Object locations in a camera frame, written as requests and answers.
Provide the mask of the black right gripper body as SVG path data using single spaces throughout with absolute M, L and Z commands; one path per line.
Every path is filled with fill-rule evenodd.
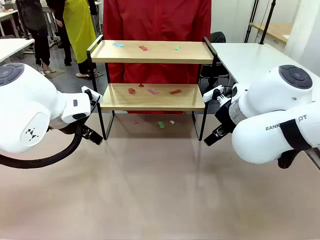
M 223 104 L 215 113 L 215 118 L 220 122 L 220 126 L 224 131 L 233 131 L 236 124 L 230 117 L 229 108 L 231 106 L 231 100 L 228 100 Z

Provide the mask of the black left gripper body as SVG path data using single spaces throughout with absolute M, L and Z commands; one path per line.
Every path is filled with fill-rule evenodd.
M 83 135 L 83 125 L 87 121 L 87 117 L 78 119 L 72 123 L 65 123 L 61 118 L 57 117 L 50 120 L 49 128 L 52 130 L 59 130 L 66 135 L 75 134 L 76 136 Z

